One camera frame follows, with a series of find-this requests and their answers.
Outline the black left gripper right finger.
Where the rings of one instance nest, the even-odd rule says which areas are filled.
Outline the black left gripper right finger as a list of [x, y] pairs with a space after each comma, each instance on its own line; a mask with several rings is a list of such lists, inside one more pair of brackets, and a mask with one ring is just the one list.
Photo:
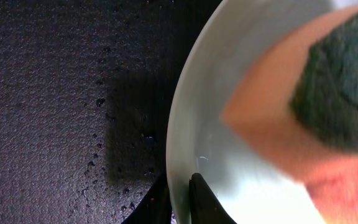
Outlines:
[[192, 224], [236, 224], [200, 173], [189, 180], [189, 204]]

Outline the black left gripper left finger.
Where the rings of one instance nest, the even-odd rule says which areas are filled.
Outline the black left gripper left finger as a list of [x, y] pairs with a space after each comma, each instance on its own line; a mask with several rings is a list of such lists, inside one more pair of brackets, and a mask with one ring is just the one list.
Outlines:
[[172, 205], [167, 175], [161, 174], [122, 224], [171, 224]]

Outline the orange green scrub sponge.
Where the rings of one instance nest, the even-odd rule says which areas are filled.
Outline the orange green scrub sponge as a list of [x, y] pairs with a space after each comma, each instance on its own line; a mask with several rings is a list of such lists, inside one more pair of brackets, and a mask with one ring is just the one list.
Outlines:
[[358, 5], [277, 42], [247, 71], [221, 117], [305, 186], [326, 223], [358, 223]]

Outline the mint plate with red stain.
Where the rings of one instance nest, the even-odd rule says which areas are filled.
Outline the mint plate with red stain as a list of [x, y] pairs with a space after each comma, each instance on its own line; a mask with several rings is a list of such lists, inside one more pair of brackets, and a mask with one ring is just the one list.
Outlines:
[[333, 0], [227, 0], [198, 36], [178, 81], [166, 143], [178, 223], [191, 221], [189, 181], [199, 173], [236, 223], [322, 223], [305, 188], [255, 155], [220, 121], [235, 86], [276, 41], [318, 16], [358, 5]]

